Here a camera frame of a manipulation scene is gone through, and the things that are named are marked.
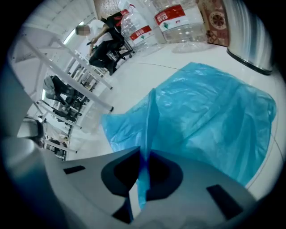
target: gray object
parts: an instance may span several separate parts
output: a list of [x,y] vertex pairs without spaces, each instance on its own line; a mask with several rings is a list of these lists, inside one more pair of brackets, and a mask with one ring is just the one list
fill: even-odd
[[[4,167],[20,197],[52,228],[228,228],[255,206],[254,198],[243,186],[212,166],[168,153],[155,152],[180,166],[183,172],[181,185],[165,199],[148,201],[129,225],[115,219],[112,214],[122,206],[124,197],[112,194],[102,182],[100,173],[109,162],[138,148],[100,157],[60,162],[51,151],[40,149],[32,140],[17,138],[18,130],[32,102],[10,71],[10,67],[6,66],[5,73],[8,78],[1,79],[3,90],[0,92],[8,95],[9,90],[4,90],[5,88],[13,88],[13,92],[6,97],[6,104],[0,104],[1,110],[4,111],[0,119],[5,136],[1,140]],[[18,97],[13,94],[21,96],[19,103],[16,100]],[[7,106],[10,103],[16,104],[16,109]],[[79,165],[85,169],[71,174],[65,174],[63,170]],[[227,221],[217,203],[206,191],[206,188],[212,185],[220,185],[244,212]]]
[[230,43],[228,54],[251,69],[269,75],[272,71],[272,41],[263,22],[251,14],[242,0],[223,0]]

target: person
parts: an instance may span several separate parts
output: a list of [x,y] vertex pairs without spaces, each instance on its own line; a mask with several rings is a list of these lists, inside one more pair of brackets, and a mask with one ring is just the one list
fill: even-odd
[[76,34],[87,36],[90,41],[89,63],[99,68],[107,68],[112,75],[116,71],[116,64],[107,56],[108,44],[113,40],[111,34],[107,32],[109,26],[101,20],[93,20],[89,25],[78,25]]

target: black chair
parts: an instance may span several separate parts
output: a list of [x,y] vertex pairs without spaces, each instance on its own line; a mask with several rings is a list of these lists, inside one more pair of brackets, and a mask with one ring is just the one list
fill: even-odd
[[[129,57],[131,58],[132,57],[132,54],[131,53],[135,53],[133,51],[133,49],[131,50],[128,50],[127,48],[123,48],[123,46],[126,44],[123,36],[117,31],[117,29],[115,27],[113,28],[110,28],[108,29],[108,32],[111,34],[113,40],[109,42],[108,44],[108,50],[110,52],[112,52],[112,54],[114,56],[117,57],[115,63],[117,64],[117,62],[120,60],[120,59],[126,59],[125,56],[126,55],[129,55]],[[128,50],[124,53],[120,53],[121,50]]]

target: white floor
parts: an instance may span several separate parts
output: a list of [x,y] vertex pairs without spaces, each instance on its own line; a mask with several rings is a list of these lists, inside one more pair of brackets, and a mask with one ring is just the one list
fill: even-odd
[[[114,106],[113,114],[121,114],[139,102],[152,88],[165,81],[178,69],[189,62],[211,65],[228,72],[244,82],[269,93],[276,102],[277,114],[272,123],[269,149],[257,174],[246,188],[257,199],[266,195],[273,187],[286,158],[286,86],[280,73],[274,69],[270,76],[261,75],[240,64],[226,53],[226,48],[210,45],[206,51],[174,54],[173,45],[147,57],[134,56],[124,62],[112,76],[105,76],[113,89],[98,84],[94,93],[106,103]],[[82,130],[74,128],[71,134],[67,159],[76,160],[112,153],[111,147],[100,125],[101,115],[107,113],[98,105],[89,102],[77,124]]]

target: plastic water bottle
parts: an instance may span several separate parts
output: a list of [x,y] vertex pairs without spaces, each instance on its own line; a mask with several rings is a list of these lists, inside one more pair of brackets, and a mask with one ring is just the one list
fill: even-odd
[[203,19],[195,0],[143,0],[153,12],[168,43],[182,44],[175,52],[201,51],[207,36]]
[[125,40],[129,40],[135,52],[148,55],[162,48],[151,27],[139,13],[130,13],[124,9],[121,14],[121,34]]

